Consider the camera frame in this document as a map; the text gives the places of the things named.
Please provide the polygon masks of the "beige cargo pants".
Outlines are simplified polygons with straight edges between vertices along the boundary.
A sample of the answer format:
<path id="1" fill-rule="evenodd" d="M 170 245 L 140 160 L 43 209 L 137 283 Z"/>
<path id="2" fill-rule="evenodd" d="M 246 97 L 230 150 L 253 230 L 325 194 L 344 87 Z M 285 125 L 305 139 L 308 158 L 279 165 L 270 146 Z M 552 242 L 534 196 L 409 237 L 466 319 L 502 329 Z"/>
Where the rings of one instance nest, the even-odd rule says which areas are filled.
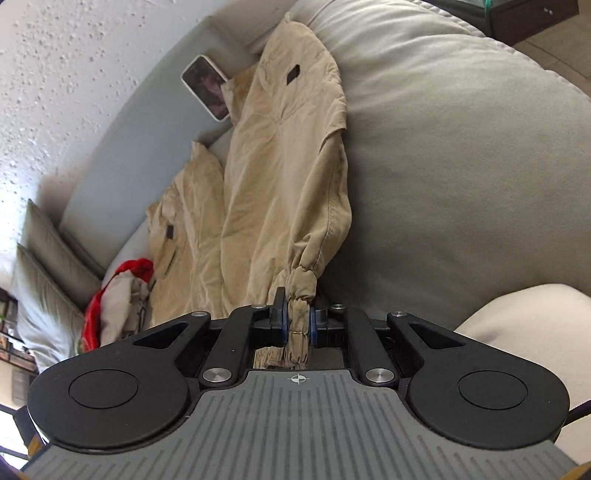
<path id="1" fill-rule="evenodd" d="M 259 367 L 308 364 L 318 278 L 352 224 L 346 95 L 334 57 L 285 19 L 259 62 L 222 89 L 233 131 L 225 159 L 200 143 L 147 210 L 154 263 L 150 324 L 207 311 L 221 319 L 287 296 L 287 343 Z"/>

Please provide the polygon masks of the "red and grey garment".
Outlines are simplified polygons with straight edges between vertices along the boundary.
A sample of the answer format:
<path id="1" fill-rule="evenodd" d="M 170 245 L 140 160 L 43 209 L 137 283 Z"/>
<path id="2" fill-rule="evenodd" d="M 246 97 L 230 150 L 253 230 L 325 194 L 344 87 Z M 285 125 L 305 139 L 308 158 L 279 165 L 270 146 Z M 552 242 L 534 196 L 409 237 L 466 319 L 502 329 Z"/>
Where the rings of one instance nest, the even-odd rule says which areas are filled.
<path id="1" fill-rule="evenodd" d="M 127 260 L 91 299 L 84 314 L 78 351 L 86 353 L 137 333 L 149 296 L 153 262 Z"/>

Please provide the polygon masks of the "grey throw pillow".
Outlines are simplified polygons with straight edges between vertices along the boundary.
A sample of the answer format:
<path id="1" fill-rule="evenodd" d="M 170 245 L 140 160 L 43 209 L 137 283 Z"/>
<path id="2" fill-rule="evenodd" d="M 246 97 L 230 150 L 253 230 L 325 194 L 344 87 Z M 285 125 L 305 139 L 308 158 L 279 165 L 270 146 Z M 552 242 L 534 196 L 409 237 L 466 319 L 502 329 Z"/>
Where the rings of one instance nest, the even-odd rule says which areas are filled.
<path id="1" fill-rule="evenodd" d="M 74 357 L 84 326 L 80 310 L 22 245 L 17 245 L 13 286 L 17 332 L 39 372 Z"/>
<path id="2" fill-rule="evenodd" d="M 101 288 L 101 279 L 62 239 L 52 221 L 27 201 L 21 244 L 35 257 L 61 291 L 84 311 Z"/>

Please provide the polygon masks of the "grey sofa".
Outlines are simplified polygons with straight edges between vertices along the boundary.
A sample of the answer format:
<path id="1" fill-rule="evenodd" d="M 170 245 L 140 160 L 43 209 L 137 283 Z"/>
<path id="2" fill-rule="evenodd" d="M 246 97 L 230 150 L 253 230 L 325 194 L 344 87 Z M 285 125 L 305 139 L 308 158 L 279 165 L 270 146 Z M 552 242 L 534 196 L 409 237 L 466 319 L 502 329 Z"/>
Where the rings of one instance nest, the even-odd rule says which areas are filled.
<path id="1" fill-rule="evenodd" d="M 1 209 L 28 198 L 105 270 L 188 159 L 228 146 L 182 83 L 204 54 L 252 65 L 299 1 L 8 1 L 1 12 Z"/>

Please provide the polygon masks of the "grey seat cushion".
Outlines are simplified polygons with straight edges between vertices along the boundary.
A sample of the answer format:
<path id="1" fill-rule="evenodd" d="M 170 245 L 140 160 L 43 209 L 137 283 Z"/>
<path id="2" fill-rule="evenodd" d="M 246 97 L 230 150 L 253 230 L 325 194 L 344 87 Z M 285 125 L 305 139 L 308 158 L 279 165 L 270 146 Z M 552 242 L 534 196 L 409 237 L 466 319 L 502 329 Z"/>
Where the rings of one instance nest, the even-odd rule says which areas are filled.
<path id="1" fill-rule="evenodd" d="M 421 1 L 300 1 L 348 102 L 335 303 L 457 327 L 541 284 L 590 289 L 590 100 Z"/>

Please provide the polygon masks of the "person's light trouser leg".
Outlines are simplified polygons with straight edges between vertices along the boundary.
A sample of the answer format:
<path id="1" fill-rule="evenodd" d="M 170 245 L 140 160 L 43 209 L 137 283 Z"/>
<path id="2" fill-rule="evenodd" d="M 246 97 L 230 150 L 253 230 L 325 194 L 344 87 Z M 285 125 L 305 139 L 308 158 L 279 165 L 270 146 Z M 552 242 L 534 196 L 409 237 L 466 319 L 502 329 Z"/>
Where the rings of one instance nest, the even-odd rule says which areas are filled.
<path id="1" fill-rule="evenodd" d="M 590 415 L 590 297 L 562 284 L 501 296 L 456 331 L 536 362 L 567 387 L 572 423 Z"/>

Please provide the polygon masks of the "white smartphone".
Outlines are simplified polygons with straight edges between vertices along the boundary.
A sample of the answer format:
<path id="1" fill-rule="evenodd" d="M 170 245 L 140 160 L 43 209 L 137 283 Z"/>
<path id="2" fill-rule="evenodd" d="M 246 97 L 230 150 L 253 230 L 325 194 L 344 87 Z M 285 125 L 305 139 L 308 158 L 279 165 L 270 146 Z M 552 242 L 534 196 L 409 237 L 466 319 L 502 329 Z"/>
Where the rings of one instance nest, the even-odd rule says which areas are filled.
<path id="1" fill-rule="evenodd" d="M 180 75 L 182 83 L 211 117 L 222 122 L 229 116 L 221 86 L 228 80 L 205 55 L 198 55 Z"/>

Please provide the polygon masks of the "glass side table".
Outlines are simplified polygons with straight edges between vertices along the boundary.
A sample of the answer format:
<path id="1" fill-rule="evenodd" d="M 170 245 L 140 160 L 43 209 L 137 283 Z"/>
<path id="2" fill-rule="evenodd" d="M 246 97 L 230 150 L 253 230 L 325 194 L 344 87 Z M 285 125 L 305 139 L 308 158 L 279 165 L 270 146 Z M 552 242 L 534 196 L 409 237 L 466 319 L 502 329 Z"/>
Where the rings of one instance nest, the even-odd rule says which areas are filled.
<path id="1" fill-rule="evenodd" d="M 577 0 L 429 0 L 485 35 L 514 45 L 579 14 Z"/>

